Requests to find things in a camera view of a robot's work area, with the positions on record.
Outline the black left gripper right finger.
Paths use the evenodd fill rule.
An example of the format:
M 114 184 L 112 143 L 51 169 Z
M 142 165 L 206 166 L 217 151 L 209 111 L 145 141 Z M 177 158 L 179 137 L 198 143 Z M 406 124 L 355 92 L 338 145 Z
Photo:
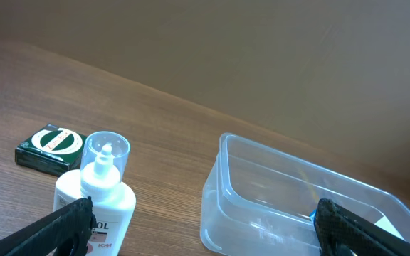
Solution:
M 410 243 L 330 199 L 318 201 L 312 222 L 321 256 L 410 256 Z

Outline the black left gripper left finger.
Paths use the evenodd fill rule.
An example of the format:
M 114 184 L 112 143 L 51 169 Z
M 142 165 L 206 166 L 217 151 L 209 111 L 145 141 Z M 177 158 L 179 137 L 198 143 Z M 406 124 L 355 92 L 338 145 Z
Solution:
M 96 227 L 92 198 L 80 198 L 0 240 L 0 256 L 86 256 Z

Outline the green Zam-Buk box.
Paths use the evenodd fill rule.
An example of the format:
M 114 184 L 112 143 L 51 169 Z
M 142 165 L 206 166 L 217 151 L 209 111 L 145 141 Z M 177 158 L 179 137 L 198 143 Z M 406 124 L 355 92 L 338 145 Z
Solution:
M 61 176 L 80 167 L 87 137 L 73 130 L 47 124 L 15 148 L 20 166 Z

